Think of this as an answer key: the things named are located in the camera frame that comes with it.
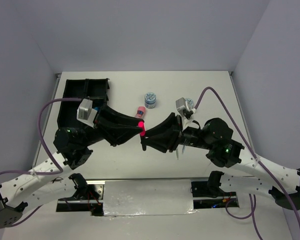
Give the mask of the pink highlighter cap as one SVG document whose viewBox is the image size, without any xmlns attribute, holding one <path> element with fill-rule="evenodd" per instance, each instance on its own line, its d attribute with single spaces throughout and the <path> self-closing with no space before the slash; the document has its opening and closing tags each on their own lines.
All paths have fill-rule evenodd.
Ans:
<svg viewBox="0 0 300 240">
<path fill-rule="evenodd" d="M 145 123 L 143 121 L 140 121 L 138 123 L 138 127 L 142 129 L 142 131 L 140 133 L 146 133 L 146 129 L 145 129 Z"/>
</svg>

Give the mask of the pink highlighter marker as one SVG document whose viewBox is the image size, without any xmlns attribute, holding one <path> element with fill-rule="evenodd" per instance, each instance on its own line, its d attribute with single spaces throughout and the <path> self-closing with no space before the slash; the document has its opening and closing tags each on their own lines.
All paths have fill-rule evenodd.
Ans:
<svg viewBox="0 0 300 240">
<path fill-rule="evenodd" d="M 140 133 L 140 138 L 141 139 L 144 139 L 146 137 L 146 134 L 145 133 Z"/>
</svg>

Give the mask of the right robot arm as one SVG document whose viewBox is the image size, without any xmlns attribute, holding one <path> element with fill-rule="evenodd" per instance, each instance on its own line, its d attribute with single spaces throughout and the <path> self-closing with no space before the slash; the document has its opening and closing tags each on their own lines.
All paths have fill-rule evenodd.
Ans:
<svg viewBox="0 0 300 240">
<path fill-rule="evenodd" d="M 241 171 L 246 176 L 233 176 L 214 170 L 200 187 L 193 183 L 192 193 L 209 197 L 233 192 L 260 195 L 285 209 L 300 210 L 300 168 L 292 169 L 274 163 L 235 141 L 233 130 L 221 118 L 212 118 L 204 126 L 191 127 L 198 122 L 171 113 L 159 125 L 140 134 L 142 149 L 147 147 L 162 153 L 174 152 L 178 146 L 207 150 L 205 155 L 216 167 Z"/>
</svg>

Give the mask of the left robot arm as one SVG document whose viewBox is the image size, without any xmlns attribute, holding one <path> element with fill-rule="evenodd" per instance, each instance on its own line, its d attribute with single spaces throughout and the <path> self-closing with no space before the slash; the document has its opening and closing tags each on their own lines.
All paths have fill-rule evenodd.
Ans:
<svg viewBox="0 0 300 240">
<path fill-rule="evenodd" d="M 20 225 L 26 212 L 34 213 L 53 200 L 98 200 L 99 194 L 80 173 L 74 172 L 92 155 L 89 146 L 105 140 L 116 147 L 146 134 L 143 119 L 121 114 L 106 104 L 93 108 L 87 99 L 77 108 L 76 119 L 81 123 L 79 127 L 61 127 L 56 131 L 56 152 L 48 152 L 47 160 L 0 183 L 0 229 Z"/>
</svg>

